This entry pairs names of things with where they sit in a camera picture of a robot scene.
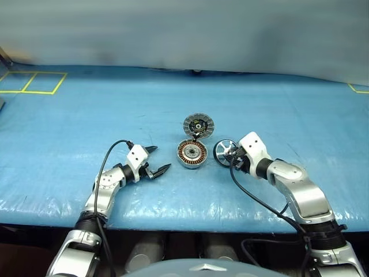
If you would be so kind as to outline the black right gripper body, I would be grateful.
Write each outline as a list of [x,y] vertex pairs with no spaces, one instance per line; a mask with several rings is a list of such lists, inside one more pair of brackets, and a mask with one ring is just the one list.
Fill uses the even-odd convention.
[[242,147],[238,147],[238,156],[232,156],[234,160],[240,161],[240,170],[246,174],[250,173],[250,160],[247,157],[247,152]]

